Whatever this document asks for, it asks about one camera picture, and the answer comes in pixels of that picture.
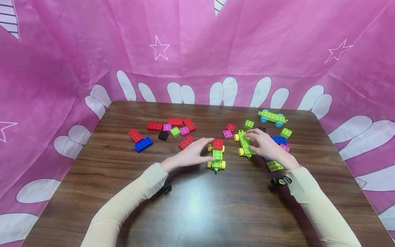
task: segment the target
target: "blue lego brick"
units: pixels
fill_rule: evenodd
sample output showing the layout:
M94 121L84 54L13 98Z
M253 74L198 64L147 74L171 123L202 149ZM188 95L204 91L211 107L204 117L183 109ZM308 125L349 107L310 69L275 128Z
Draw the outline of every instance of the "blue lego brick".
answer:
M137 142L136 144L134 144L134 148L136 148L136 151L138 153L141 153L152 145L153 145L153 142L152 142L151 138L146 137L146 138L142 139L141 141Z
M278 145L280 145L280 144L287 145L287 139L285 139L285 138L282 137L282 136L271 136L271 138L272 138L273 141L274 141L275 143L277 143Z

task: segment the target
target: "beige sleeve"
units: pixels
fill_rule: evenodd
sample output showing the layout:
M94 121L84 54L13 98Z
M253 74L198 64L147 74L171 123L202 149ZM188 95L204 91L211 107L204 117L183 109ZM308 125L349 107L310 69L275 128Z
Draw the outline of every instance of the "beige sleeve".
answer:
M291 195L302 206L323 246L361 246L347 222L306 168L291 169L286 174L292 179L289 185Z
M115 246L124 221L142 201L151 198L163 187L167 176L159 163L148 167L139 178L118 192L97 212L81 246Z

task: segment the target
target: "pink backdrop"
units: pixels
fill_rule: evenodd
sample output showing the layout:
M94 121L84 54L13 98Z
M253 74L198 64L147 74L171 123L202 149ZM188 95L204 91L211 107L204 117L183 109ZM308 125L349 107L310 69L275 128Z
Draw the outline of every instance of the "pink backdrop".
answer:
M311 110L395 237L392 23L392 0L0 0L0 245L115 100Z

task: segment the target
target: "wrist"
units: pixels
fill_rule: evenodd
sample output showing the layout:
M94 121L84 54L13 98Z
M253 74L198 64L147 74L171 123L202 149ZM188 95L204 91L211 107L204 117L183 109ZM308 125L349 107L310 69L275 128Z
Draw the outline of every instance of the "wrist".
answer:
M178 164L174 161L174 158L172 156L161 162L160 166L163 168L165 172L169 173L174 169L176 169L178 167Z
M300 167L295 157L289 153L284 154L281 158L277 159L277 161L284 167L285 170L291 170L293 168Z

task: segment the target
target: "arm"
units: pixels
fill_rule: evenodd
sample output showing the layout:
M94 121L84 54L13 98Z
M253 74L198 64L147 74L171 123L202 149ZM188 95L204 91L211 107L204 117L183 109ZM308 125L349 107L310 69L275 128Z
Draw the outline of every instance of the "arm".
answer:
M277 160L285 168L286 175L292 179L289 185L291 195L302 206L323 246L361 246L347 222L306 168L301 167L291 154L261 130L249 130L245 137L250 138L253 152Z
M201 138L177 155L148 167L139 178L118 192L97 212L81 246L115 246L124 221L141 202L151 198L163 187L170 171L181 166L213 161L213 157L200 156L202 149L212 140L213 138Z

